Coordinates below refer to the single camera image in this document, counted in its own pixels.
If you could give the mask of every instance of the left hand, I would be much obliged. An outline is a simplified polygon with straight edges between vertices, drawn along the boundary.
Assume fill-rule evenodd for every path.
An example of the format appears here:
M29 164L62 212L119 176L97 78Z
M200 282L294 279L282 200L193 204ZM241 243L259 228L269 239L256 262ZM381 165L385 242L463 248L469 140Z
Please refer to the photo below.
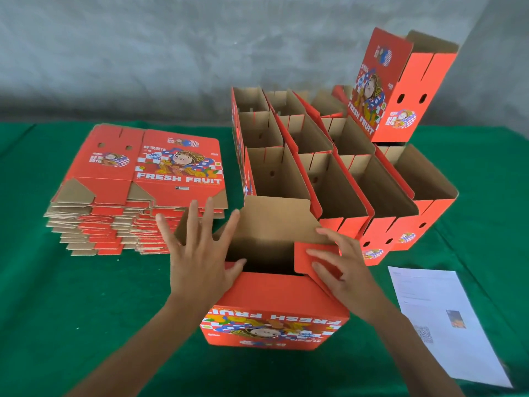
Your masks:
M242 272L246 259L240 259L230 269L224 268L233 234L239 222L240 212L234 210L218 241L212 237L213 199L208 198L202 225L198 222L198 203L189 205L186 245L178 242L161 214L156 223L167 244L171 261L171 295L169 300L192 304L206 312L215 305L233 285Z

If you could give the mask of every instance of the paper sheet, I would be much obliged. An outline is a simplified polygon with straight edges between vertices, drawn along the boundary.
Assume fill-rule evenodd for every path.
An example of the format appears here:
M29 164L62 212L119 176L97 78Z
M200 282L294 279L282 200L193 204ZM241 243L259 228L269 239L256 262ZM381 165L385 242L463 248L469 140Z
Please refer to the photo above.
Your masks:
M388 269L400 310L446 373L512 387L455 272Z

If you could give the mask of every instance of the right hand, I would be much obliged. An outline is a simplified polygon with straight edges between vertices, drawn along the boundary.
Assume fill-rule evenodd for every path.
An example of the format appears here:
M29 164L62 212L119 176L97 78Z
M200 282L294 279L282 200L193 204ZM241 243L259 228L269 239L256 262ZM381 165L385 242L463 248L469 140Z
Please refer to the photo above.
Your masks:
M360 243L335 231L318 227L316 232L336 242L342 255L307 249L310 256L325 260L342 272L338 280L319 262L312 267L333 295L353 314L374 325L379 319L396 310L374 280L363 260Z

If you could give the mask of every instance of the finger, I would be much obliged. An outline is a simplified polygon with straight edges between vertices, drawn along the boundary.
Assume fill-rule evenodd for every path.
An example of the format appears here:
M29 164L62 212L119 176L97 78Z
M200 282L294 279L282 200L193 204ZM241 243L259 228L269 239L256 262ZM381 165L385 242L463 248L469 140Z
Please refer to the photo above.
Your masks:
M193 253L197 244L198 234L198 201L192 200L189 204L187 216L186 253Z
M340 280L337 280L329 271L319 262L312 262L312 268L318 277L325 283L334 294L340 286Z
M228 288L231 288L235 279L241 274L246 259L239 259L235 264L225 271Z
M324 227L316 228L316 232L318 234L325 235L329 240L336 242L336 245L338 245L338 248L340 248L340 251L342 252L343 256L355 256L353 246L349 243L349 241L347 240L348 237L346 237L345 235L337 233L336 231L326 229Z
M213 228L213 198L209 197L206 201L206 211L202 216L202 231L200 236L200 243L204 245L208 240L211 240L211 232Z
M222 232L220 240L218 240L226 251L228 250L231 240L233 239L233 235L235 234L235 230L237 229L237 224L239 223L240 216L241 212L239 212L238 209L235 209L232 212L230 219L226 224L226 227L224 227L224 231Z
M336 253L322 251L320 249L307 249L307 254L329 262L331 265L338 267L342 273L346 273L347 271L347 265L344 263L344 259Z
M178 252L178 240L176 240L176 237L169 228L167 220L160 213L156 214L156 224L158 225L158 230L160 230L160 233L162 234L163 241L166 243L167 248L169 249L169 253Z

